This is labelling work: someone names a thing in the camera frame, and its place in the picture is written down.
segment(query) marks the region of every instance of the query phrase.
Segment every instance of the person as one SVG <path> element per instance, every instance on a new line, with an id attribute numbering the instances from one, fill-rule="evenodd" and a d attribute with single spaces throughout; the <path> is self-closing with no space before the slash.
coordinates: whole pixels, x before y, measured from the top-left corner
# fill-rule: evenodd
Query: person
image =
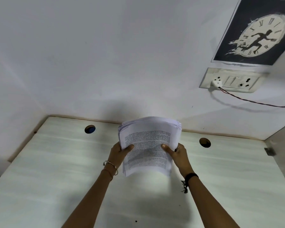
<path id="1" fill-rule="evenodd" d="M 170 147 L 165 144 L 162 144 L 161 147 L 171 155 L 174 163 L 179 169 L 179 172 L 185 179 L 186 176 L 194 175 L 187 181 L 187 184 L 205 228 L 239 228 L 232 217 L 207 190 L 198 176 L 194 174 L 185 147 L 182 144 L 178 144 L 175 151 L 172 151 Z M 62 228 L 94 227 L 99 208 L 102 204 L 110 181 L 113 179 L 113 176 L 127 153 L 129 153 L 133 148 L 134 145 L 129 145 L 124 150 L 121 150 L 119 142 L 112 147 L 108 162 L 100 172 L 99 177 L 66 220 Z"/>
<path id="2" fill-rule="evenodd" d="M 272 30 L 269 29 L 269 30 L 267 30 L 266 34 L 256 33 L 254 35 L 251 35 L 251 37 L 254 37 L 255 35 L 259 35 L 259 37 L 254 42 L 252 42 L 248 47 L 244 47 L 244 46 L 238 46 L 238 47 L 241 48 L 242 51 L 245 51 L 245 50 L 250 49 L 253 46 L 257 46 L 257 49 L 253 51 L 253 53 L 256 54 L 256 52 L 259 50 L 259 48 L 262 47 L 262 44 L 260 44 L 259 42 L 262 41 L 263 39 L 269 40 L 271 42 L 275 42 L 276 41 L 276 39 L 274 39 L 274 38 L 272 38 L 272 39 L 267 38 L 267 36 L 269 34 L 271 34 L 271 33 L 272 33 Z"/>

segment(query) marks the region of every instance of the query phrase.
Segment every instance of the bracelet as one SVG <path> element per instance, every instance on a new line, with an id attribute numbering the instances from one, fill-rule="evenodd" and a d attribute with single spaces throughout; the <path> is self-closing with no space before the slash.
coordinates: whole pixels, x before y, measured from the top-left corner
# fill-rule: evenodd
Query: bracelet
<path id="1" fill-rule="evenodd" d="M 185 181 L 181 181 L 183 183 L 183 187 L 184 187 L 184 190 L 182 192 L 184 192 L 185 194 L 188 193 L 188 189 L 187 189 L 187 187 L 189 186 L 188 182 L 189 182 L 190 178 L 192 178 L 194 176 L 198 177 L 198 175 L 196 173 L 187 174 L 185 177 Z"/>
<path id="2" fill-rule="evenodd" d="M 106 169 L 103 169 L 102 171 L 107 171 L 107 172 L 109 173 L 109 175 L 111 176 L 111 181 L 113 180 L 113 176 L 112 176 L 112 174 L 111 174 L 110 171 L 108 171 L 108 170 L 106 170 Z"/>
<path id="3" fill-rule="evenodd" d="M 118 175 L 118 169 L 116 168 L 116 166 L 115 166 L 113 163 L 111 163 L 111 162 L 109 162 L 109 161 L 104 161 L 103 166 L 105 166 L 107 163 L 109 163 L 109 164 L 111 164 L 112 166 L 114 166 L 114 168 L 115 168 L 116 171 L 117 171 L 117 174 L 115 174 L 115 175 Z"/>

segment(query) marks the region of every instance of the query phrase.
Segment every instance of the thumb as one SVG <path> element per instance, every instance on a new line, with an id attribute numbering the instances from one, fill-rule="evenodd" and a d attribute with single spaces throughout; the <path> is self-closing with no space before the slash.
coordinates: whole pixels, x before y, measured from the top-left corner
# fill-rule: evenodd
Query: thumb
<path id="1" fill-rule="evenodd" d="M 134 149 L 134 145 L 131 144 L 131 145 L 128 145 L 128 147 L 125 148 L 123 151 L 126 152 L 126 153 L 129 153 L 129 152 L 130 152 L 131 150 L 133 150 L 133 149 Z"/>
<path id="2" fill-rule="evenodd" d="M 170 154 L 171 157 L 172 157 L 172 155 L 174 155 L 174 151 L 171 150 L 168 145 L 161 144 L 161 147 L 164 151 L 166 151 L 168 154 Z"/>

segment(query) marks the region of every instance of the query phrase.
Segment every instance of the poster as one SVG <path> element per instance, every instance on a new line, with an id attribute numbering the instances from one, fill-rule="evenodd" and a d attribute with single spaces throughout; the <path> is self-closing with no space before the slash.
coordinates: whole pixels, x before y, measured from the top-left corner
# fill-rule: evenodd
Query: poster
<path id="1" fill-rule="evenodd" d="M 213 61 L 273 65 L 285 51 L 285 0 L 241 0 Z"/>

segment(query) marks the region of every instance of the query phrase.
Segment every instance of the dark spot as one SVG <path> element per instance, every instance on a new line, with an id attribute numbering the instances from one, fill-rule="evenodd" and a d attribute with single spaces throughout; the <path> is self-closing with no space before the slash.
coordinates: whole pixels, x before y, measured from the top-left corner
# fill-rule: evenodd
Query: dark spot
<path id="1" fill-rule="evenodd" d="M 200 144 L 202 147 L 209 148 L 211 146 L 211 142 L 207 138 L 201 138 Z"/>
<path id="2" fill-rule="evenodd" d="M 96 128 L 95 128 L 94 125 L 89 125 L 89 126 L 87 126 L 87 127 L 84 129 L 84 131 L 85 131 L 86 133 L 93 133 L 95 130 L 96 130 Z"/>

